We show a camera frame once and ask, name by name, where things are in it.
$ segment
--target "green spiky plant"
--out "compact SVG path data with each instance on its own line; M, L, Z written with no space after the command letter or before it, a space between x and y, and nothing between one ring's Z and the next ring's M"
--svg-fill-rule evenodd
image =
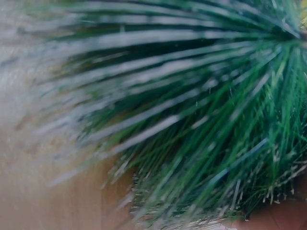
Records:
M66 109L54 124L78 123L78 146L96 145L81 169L119 154L111 179L135 170L136 220L185 229L293 195L307 148L299 1L55 8L73 17L47 22L67 58L43 84Z

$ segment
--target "brown surface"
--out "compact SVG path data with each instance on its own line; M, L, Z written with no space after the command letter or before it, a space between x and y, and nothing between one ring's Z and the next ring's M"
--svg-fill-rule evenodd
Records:
M88 169L71 180L53 188L46 183L69 169L46 163L37 167L11 170L13 159L1 158L0 169L0 229L2 230L112 230L129 217L128 209L103 214L125 194L130 176L123 177L103 191L107 170L113 161L108 160ZM122 230L132 230L128 224Z

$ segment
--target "blurry background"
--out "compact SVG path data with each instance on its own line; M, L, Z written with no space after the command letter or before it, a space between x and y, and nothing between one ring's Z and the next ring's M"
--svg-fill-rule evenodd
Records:
M0 0L0 63L29 51L39 42L19 35L17 28L31 22L31 18L15 10L38 2L42 1ZM33 141L31 127L23 125L29 119L25 111L31 100L24 93L30 90L32 80L43 73L37 63L22 61L13 69L0 68L0 229L133 230L131 224L124 224L129 218L129 207L105 216L126 194L131 182L131 175L127 174L115 185L100 190L115 159L99 163L56 187L46 187L51 179L74 168L82 158L70 163L54 163L48 158L33 163L70 143L65 137L56 137L28 144Z

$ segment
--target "beige surface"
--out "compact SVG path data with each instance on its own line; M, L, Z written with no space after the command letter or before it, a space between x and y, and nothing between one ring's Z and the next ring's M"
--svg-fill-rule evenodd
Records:
M0 62L28 50L30 40L18 37L14 26L26 21L10 12L18 1L0 0ZM33 164L37 157L50 156L65 138L52 138L28 146L31 128L16 131L30 103L33 73L22 64L0 71L0 229L1 230L112 230L128 217L123 209L102 218L124 196L130 176L101 191L100 186L113 164L110 159L53 188L51 179L73 168L51 161ZM131 225L122 227L131 230Z

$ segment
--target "green foliage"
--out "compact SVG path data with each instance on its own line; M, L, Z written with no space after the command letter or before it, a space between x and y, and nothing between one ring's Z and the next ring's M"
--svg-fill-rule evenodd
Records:
M149 225L247 217L304 172L306 59L289 0L126 0L57 6L65 61L45 82L90 162L135 168Z

